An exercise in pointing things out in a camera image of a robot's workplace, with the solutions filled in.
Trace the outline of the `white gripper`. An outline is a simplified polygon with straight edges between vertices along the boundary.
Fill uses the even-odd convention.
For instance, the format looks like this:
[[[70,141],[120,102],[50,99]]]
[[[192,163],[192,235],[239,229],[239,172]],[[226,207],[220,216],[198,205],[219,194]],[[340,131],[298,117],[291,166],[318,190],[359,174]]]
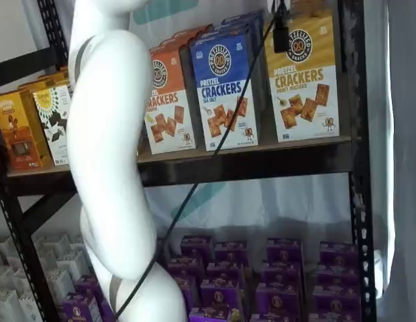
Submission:
[[[267,10],[270,14],[288,15],[291,10],[291,0],[267,0]],[[287,20],[283,17],[276,17],[272,32],[274,52],[283,53],[289,50],[289,27]]]

